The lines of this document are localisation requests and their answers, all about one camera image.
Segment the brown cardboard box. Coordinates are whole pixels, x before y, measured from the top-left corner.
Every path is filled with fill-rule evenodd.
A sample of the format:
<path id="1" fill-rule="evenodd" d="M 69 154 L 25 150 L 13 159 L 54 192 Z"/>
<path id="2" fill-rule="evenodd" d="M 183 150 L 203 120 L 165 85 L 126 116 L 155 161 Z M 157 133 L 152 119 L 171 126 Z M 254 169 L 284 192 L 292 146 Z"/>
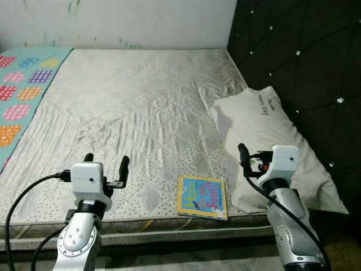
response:
<path id="1" fill-rule="evenodd" d="M 331 229 L 322 233 L 333 271 L 361 271 L 361 243 L 357 233 L 345 229 Z"/>

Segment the grey quilted mattress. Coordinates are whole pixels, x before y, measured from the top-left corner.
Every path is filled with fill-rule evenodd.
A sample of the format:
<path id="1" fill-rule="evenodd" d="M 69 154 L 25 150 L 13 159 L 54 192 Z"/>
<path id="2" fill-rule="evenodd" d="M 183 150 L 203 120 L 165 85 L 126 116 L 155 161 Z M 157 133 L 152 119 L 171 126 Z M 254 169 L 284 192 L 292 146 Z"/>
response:
<path id="1" fill-rule="evenodd" d="M 262 212 L 232 207 L 228 220 L 177 214 L 180 176 L 226 178 L 209 107 L 245 88 L 224 49 L 72 50 L 0 173 L 0 253 L 16 197 L 88 152 L 110 178 L 130 158 L 128 185 L 114 192 L 103 219 L 105 246 L 271 235 Z"/>

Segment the dark tufted studded headboard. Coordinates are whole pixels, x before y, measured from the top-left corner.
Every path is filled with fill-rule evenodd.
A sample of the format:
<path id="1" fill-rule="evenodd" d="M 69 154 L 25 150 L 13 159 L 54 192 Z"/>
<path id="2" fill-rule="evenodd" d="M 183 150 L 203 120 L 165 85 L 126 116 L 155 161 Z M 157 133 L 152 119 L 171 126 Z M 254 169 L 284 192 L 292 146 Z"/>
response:
<path id="1" fill-rule="evenodd" d="M 246 84 L 273 87 L 360 219 L 359 0 L 237 0 L 227 49 Z"/>

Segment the colourful children's board book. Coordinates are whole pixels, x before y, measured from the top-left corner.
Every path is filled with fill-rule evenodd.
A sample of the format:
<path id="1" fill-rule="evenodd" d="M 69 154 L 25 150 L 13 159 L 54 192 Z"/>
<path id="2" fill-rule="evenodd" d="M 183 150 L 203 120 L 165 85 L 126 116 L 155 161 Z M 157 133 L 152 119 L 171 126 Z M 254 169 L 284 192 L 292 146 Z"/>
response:
<path id="1" fill-rule="evenodd" d="M 228 220 L 224 181 L 198 176 L 180 176 L 178 178 L 177 214 Z"/>

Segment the white pillow with green print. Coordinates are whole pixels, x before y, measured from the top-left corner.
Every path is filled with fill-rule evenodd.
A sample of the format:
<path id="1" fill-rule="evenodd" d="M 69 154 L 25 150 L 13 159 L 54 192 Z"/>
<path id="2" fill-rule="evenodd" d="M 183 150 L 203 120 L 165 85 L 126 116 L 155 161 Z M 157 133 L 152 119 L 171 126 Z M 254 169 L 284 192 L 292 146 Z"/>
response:
<path id="1" fill-rule="evenodd" d="M 305 207 L 348 213 L 332 176 L 284 112 L 272 87 L 263 90 L 246 88 L 240 94 L 214 101 L 209 107 L 209 115 L 214 119 L 224 147 L 231 204 L 240 213 L 261 213 L 267 209 L 266 199 L 242 176 L 237 147 L 240 143 L 245 144 L 250 153 L 269 151 L 274 145 L 298 147 L 300 160 L 291 187 L 300 192 Z"/>

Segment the teal patterned blanket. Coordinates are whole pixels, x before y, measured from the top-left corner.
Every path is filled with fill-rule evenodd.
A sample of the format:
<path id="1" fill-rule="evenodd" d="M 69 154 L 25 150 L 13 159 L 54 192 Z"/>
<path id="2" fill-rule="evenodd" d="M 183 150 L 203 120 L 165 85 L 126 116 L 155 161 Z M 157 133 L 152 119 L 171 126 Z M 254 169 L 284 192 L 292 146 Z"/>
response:
<path id="1" fill-rule="evenodd" d="M 0 53 L 0 173 L 71 51 L 71 47 L 13 47 Z"/>

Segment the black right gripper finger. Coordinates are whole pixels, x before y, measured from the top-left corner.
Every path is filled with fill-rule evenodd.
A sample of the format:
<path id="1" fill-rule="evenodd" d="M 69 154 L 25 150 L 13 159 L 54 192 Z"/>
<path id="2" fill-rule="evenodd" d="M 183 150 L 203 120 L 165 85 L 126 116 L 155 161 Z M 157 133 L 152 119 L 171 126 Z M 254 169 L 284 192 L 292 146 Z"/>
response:
<path id="1" fill-rule="evenodd" d="M 243 176 L 250 177 L 251 174 L 251 165 L 250 165 L 250 154 L 248 148 L 245 147 L 245 144 L 240 143 L 238 146 L 238 151 L 240 153 L 240 166 L 243 169 Z"/>

